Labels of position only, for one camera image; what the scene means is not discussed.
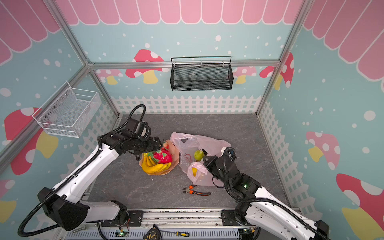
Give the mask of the pink plastic bag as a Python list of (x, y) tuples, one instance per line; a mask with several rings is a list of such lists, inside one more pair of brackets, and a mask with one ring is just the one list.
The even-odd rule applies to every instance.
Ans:
[(192, 181), (192, 184), (206, 187), (223, 187), (220, 180), (213, 179), (213, 175), (204, 166), (204, 157), (220, 157), (224, 149), (231, 144), (224, 140), (210, 137), (172, 133), (171, 142), (179, 150), (179, 165), (182, 171)]

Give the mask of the yellow lemon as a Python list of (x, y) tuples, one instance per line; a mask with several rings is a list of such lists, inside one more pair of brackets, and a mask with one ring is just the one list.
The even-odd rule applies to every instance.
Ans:
[(192, 171), (193, 171), (193, 176), (196, 177), (198, 169), (197, 168), (192, 168)]

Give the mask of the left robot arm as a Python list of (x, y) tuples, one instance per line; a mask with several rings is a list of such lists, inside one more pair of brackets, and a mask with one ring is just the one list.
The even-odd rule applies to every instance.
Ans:
[[(158, 137), (151, 137), (151, 128), (147, 122), (142, 118), (136, 120), (132, 117), (139, 108), (146, 111), (144, 104), (134, 107), (125, 123), (98, 137), (95, 150), (71, 174), (53, 188), (43, 188), (38, 193), (39, 204), (18, 228), (20, 237), (32, 237), (59, 227), (71, 231), (84, 223), (96, 223), (99, 226), (102, 221), (107, 221), (122, 226), (129, 222), (129, 212), (124, 204), (115, 200), (85, 202), (82, 197), (99, 174), (119, 156), (129, 153), (139, 161), (142, 154), (158, 151), (163, 147)], [(55, 225), (26, 232), (27, 223), (40, 209), (43, 209)]]

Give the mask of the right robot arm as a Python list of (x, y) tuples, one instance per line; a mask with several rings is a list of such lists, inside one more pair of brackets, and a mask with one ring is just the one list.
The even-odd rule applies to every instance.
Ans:
[(227, 147), (220, 157), (205, 155), (203, 163), (238, 203), (234, 210), (238, 224), (256, 226), (281, 240), (329, 238), (328, 224), (308, 219), (275, 198), (258, 181), (238, 170), (236, 157), (235, 149)]

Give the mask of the red dragon fruit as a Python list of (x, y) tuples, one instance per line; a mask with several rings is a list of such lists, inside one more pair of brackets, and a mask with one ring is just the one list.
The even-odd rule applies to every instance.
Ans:
[(173, 162), (172, 154), (167, 149), (152, 152), (153, 160), (157, 164), (168, 164)]

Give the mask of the yellow banana bunch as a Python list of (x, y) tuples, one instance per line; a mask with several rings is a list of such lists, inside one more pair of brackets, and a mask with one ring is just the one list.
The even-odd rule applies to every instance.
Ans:
[(171, 165), (172, 163), (157, 164), (148, 153), (142, 154), (141, 167), (148, 175), (164, 175), (166, 171), (170, 170)]

